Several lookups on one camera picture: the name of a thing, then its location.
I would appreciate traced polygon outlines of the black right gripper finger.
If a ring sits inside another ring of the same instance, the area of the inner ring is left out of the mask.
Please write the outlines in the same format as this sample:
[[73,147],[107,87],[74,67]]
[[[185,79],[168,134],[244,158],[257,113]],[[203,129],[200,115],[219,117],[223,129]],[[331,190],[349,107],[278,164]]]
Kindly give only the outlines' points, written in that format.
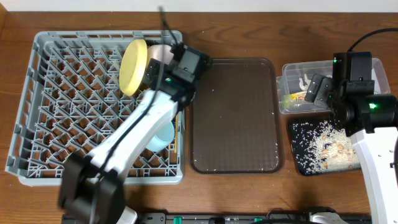
[[324,79],[323,75],[314,74],[307,89],[304,100],[307,102],[314,102],[317,97],[320,85]]
[[320,84],[320,87],[315,97],[314,105],[321,108],[329,108],[328,99],[330,98],[330,92],[333,87],[332,78],[325,77]]

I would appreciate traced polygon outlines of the white napkin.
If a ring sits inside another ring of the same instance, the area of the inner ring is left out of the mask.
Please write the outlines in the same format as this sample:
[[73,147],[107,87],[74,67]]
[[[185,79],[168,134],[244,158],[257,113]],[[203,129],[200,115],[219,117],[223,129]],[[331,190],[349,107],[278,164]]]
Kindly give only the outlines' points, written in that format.
[[302,91],[307,91],[310,84],[311,80],[308,79],[306,73],[304,74],[304,78],[299,78],[299,87]]

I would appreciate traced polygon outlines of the green orange snack wrapper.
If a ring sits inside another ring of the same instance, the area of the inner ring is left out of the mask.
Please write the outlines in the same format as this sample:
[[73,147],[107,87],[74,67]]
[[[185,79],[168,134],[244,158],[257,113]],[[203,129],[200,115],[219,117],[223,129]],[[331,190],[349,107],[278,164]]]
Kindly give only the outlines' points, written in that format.
[[301,91],[283,96],[283,105],[285,108],[292,108],[301,105],[305,101],[307,92]]

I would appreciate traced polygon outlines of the white bowl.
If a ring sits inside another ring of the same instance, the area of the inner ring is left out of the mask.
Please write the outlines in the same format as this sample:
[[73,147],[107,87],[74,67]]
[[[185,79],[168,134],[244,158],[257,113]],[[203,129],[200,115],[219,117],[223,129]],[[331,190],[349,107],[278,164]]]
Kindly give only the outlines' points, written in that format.
[[152,45],[147,49],[147,64],[153,58],[169,65],[174,57],[170,45]]

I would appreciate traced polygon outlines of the yellow plate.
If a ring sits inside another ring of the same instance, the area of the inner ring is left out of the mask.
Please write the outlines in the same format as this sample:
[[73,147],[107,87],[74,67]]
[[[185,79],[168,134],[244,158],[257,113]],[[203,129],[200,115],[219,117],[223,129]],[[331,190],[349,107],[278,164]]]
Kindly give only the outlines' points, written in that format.
[[144,39],[133,40],[127,47],[119,71],[119,87],[127,95],[139,88],[147,65],[147,44]]

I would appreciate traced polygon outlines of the light blue small plate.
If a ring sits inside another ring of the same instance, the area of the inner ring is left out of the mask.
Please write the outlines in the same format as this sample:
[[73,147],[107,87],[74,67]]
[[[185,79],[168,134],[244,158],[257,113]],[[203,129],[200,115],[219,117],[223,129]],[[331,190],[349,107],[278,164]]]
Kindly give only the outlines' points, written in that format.
[[152,152],[159,152],[165,149],[175,138],[175,127],[172,122],[167,123],[149,141],[146,149]]

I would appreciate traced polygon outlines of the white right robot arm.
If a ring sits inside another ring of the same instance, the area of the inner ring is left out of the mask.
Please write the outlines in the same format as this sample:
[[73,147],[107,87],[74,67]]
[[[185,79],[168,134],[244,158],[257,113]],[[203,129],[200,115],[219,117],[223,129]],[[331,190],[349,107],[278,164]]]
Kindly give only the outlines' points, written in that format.
[[385,79],[314,75],[306,100],[333,113],[356,151],[373,223],[397,223],[397,98]]

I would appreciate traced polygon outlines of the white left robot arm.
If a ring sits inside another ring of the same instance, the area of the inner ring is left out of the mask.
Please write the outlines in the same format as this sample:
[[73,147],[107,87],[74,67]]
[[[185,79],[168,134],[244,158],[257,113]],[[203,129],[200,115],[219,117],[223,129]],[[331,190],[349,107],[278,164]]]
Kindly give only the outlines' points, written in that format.
[[122,62],[120,85],[125,94],[141,83],[150,89],[131,115],[85,157],[73,153],[64,164],[58,203],[83,223],[135,223],[138,214],[125,202],[124,182],[130,168],[153,137],[193,100],[197,81],[208,70],[206,59],[150,59]]

